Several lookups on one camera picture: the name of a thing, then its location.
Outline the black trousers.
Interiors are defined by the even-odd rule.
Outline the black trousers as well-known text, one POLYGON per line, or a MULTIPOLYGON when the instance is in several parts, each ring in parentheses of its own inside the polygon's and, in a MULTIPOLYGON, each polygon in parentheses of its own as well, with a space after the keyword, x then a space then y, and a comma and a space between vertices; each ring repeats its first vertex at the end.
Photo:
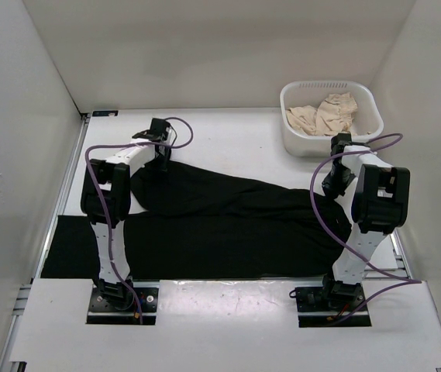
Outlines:
POLYGON ((324 196, 179 162, 138 170, 131 192, 143 207, 124 223, 135 280, 321 276, 351 233, 324 196))

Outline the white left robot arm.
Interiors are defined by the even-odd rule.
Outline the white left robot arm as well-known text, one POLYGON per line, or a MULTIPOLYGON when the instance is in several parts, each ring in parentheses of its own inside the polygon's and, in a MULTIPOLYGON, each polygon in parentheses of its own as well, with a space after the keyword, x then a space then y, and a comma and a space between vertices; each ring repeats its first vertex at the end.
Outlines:
POLYGON ((124 222, 132 204, 131 177, 148 163, 163 167, 170 158, 172 125, 153 119, 149 129, 125 145, 101 144, 86 149, 81 210, 88 217, 99 257, 99 295, 117 311, 141 317, 140 298, 133 287, 126 258, 124 222))

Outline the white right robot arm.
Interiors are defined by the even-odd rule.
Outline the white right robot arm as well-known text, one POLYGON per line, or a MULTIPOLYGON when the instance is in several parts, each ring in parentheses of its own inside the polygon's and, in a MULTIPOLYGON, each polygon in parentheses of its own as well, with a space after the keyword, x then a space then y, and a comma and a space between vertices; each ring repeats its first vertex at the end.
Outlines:
POLYGON ((408 214, 411 173, 394 167, 353 141, 349 133, 331 139, 332 167, 322 182, 327 198, 344 196, 356 184, 349 210, 353 221, 349 238, 332 270, 322 282, 321 303, 337 310, 363 301, 361 282, 367 262, 379 244, 404 225, 408 214))

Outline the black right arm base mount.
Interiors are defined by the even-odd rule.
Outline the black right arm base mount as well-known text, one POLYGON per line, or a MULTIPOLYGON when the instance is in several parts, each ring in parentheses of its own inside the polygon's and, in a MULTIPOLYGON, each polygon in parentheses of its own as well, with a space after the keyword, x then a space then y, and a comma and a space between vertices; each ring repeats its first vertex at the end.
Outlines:
POLYGON ((323 287, 304 286, 288 295, 295 300, 300 329, 372 326, 362 287, 356 294, 325 294, 323 287))

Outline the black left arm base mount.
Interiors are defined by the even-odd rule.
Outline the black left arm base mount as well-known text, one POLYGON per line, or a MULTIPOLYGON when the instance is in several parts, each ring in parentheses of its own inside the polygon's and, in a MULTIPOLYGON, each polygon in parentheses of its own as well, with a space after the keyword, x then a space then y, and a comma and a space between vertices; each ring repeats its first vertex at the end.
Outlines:
POLYGON ((140 307, 131 293, 124 298, 103 294, 92 285, 86 323, 89 325, 154 326, 157 320, 160 285, 155 282, 133 282, 140 307))

